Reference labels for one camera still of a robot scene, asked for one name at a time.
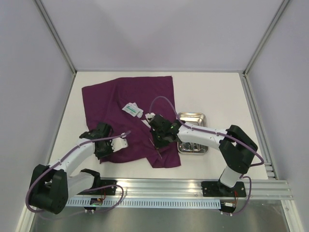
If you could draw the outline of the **blister packet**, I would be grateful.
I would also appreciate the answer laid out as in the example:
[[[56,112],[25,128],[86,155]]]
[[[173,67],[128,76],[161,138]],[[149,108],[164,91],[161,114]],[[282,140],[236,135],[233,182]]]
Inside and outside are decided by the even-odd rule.
[[[138,108],[138,106],[137,106],[137,104],[134,102],[134,103],[131,103],[131,102],[129,102],[128,103],[131,107],[135,107],[135,108]]]

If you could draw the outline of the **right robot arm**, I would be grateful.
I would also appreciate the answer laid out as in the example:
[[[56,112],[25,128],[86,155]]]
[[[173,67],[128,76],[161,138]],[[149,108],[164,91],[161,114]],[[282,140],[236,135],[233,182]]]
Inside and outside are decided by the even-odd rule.
[[[220,194],[230,195],[238,179],[246,174],[257,155],[257,144],[239,127],[231,125],[226,130],[201,127],[176,119],[174,122],[159,114],[146,115],[154,145],[165,147],[173,142],[193,143],[221,152],[226,167],[217,184]]]

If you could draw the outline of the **gauze pad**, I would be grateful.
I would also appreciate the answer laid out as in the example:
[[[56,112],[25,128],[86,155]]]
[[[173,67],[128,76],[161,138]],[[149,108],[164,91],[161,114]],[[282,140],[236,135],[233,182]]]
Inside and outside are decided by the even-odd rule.
[[[150,128],[151,126],[149,125],[149,122],[145,119],[142,120],[142,123],[145,124],[148,128]]]

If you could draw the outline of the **steel tweezers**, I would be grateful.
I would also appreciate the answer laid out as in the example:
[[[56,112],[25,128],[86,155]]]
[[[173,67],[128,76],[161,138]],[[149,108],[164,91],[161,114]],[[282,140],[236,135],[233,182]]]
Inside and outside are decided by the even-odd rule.
[[[151,144],[153,145],[153,147],[155,148],[155,150],[156,150],[156,152],[157,152],[157,154],[158,154],[158,156],[160,157],[160,159],[162,160],[163,158],[162,158],[162,155],[160,154],[160,152],[159,152],[159,150],[158,150],[158,148],[154,145],[154,143],[153,143],[153,141],[149,138],[149,141],[151,142]]]

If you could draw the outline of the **purple cloth mat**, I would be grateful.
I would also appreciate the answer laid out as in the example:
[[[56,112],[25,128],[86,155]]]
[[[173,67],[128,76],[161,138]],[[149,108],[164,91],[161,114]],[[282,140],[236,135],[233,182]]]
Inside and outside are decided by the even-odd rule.
[[[133,117],[122,108],[129,102],[136,103],[143,113],[160,114],[174,121],[174,87],[171,76],[122,77],[101,84],[82,88],[86,124],[90,130],[100,122],[112,126],[119,135],[130,131],[128,147],[102,158],[101,162],[125,163],[146,158],[153,168],[174,168],[181,165],[177,144],[160,148],[160,159],[155,148],[150,128],[142,123],[145,116]]]

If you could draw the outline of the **green white sachet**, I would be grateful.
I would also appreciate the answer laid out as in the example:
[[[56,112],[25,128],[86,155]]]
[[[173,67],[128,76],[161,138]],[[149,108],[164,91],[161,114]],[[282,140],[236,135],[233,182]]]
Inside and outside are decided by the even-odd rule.
[[[141,118],[143,115],[143,110],[135,107],[131,107],[128,103],[122,108],[123,111],[127,112],[133,117]]]

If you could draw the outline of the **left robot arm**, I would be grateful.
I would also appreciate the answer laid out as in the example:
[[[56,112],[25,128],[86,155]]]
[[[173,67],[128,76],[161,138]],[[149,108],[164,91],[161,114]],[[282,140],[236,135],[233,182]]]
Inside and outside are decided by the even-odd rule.
[[[59,214],[69,198],[84,191],[99,192],[102,183],[98,172],[82,169],[75,176],[71,174],[88,157],[95,155],[100,159],[111,154],[112,134],[112,126],[100,122],[95,129],[82,133],[77,145],[62,158],[48,165],[37,165],[26,194],[27,209],[33,213]]]

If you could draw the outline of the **stainless steel tray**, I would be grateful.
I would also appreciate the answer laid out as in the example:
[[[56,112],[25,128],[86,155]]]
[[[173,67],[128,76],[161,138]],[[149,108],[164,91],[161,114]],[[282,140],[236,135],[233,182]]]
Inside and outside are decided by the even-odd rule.
[[[178,117],[181,121],[184,121],[185,124],[191,124],[190,127],[206,127],[207,120],[206,116],[203,113],[190,113],[190,112],[180,112]],[[184,128],[181,133],[181,140],[177,143],[178,152],[183,155],[205,155],[209,147],[201,144],[201,139],[198,139],[197,135],[200,135],[201,132],[197,131],[194,133],[192,129]]]

